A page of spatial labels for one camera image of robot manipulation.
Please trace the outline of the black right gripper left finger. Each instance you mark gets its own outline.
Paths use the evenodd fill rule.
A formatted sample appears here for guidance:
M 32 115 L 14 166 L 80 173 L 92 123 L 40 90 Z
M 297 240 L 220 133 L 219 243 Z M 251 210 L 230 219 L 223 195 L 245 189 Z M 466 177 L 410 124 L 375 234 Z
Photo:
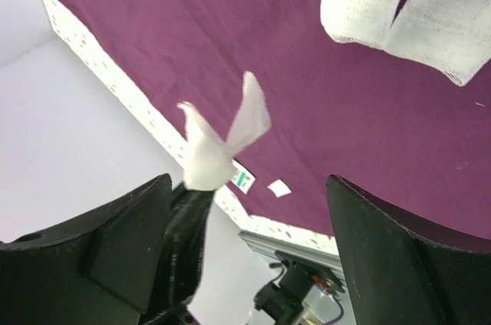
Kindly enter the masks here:
M 3 324 L 137 324 L 169 219 L 163 174 L 66 222 L 1 245 Z

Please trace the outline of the aluminium rail frame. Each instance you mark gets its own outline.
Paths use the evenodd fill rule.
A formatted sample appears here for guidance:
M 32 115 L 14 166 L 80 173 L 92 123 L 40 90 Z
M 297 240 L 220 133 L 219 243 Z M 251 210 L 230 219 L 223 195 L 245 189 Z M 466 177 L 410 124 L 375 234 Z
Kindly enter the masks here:
M 267 258 L 276 258 L 275 252 L 281 251 L 286 254 L 305 259 L 307 261 L 321 264 L 328 267 L 338 281 L 342 284 L 343 291 L 347 291 L 346 280 L 341 266 L 341 260 L 337 254 L 331 254 L 326 251 L 306 248 L 301 245 L 288 243 L 276 238 L 268 238 L 264 235 L 241 231 L 239 237 L 256 253 L 262 254 Z

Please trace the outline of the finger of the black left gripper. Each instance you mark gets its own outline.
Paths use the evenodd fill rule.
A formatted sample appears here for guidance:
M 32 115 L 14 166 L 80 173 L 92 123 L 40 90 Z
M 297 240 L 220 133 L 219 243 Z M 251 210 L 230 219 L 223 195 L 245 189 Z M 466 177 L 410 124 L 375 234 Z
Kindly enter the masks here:
M 195 296 L 203 271 L 206 224 L 213 192 L 188 190 L 179 184 L 172 192 L 166 227 L 145 324 L 169 324 Z

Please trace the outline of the purple cloth mat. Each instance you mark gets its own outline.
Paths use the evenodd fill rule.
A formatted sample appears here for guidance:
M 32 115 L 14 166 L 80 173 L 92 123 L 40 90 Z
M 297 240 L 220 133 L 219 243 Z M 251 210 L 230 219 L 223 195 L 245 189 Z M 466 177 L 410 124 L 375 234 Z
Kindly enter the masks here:
M 180 101 L 226 135 L 242 73 L 265 92 L 271 130 L 239 155 L 238 200 L 261 220 L 332 232 L 338 174 L 410 212 L 490 236 L 490 69 L 465 87 L 434 69 L 324 32 L 320 0 L 58 0 L 175 129 Z M 282 179 L 292 193 L 276 198 Z

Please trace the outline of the small white bandage strip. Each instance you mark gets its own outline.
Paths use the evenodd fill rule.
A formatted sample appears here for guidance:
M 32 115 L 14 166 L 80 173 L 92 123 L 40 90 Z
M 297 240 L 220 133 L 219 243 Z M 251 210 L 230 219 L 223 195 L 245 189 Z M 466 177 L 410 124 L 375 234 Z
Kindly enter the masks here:
M 292 190 L 282 179 L 276 179 L 274 182 L 270 183 L 268 189 L 276 198 L 281 198 L 292 193 Z

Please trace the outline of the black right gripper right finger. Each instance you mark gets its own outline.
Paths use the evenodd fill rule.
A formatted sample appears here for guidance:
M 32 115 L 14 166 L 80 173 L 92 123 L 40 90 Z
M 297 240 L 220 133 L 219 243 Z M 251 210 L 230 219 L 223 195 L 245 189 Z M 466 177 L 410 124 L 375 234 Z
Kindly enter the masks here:
M 490 241 L 331 175 L 328 209 L 358 324 L 488 324 Z

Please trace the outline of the white green suture packet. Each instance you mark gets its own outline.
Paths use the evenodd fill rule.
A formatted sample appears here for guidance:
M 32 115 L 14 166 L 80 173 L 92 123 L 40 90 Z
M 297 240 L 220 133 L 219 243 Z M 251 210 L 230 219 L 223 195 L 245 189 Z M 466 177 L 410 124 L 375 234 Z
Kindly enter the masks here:
M 241 163 L 232 161 L 234 174 L 229 180 L 244 195 L 247 195 L 255 182 L 255 176 Z

